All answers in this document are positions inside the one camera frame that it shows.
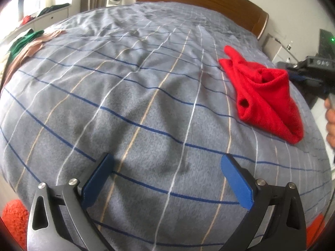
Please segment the person's hand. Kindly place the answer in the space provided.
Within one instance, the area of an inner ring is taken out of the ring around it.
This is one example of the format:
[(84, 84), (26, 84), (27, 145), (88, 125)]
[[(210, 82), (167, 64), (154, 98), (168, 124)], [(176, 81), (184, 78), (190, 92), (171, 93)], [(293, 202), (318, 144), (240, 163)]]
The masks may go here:
[(325, 118), (327, 120), (326, 140), (329, 143), (330, 147), (332, 147), (332, 149), (335, 149), (335, 111), (331, 107), (329, 99), (326, 99), (324, 104), (325, 104), (325, 107), (326, 107)]

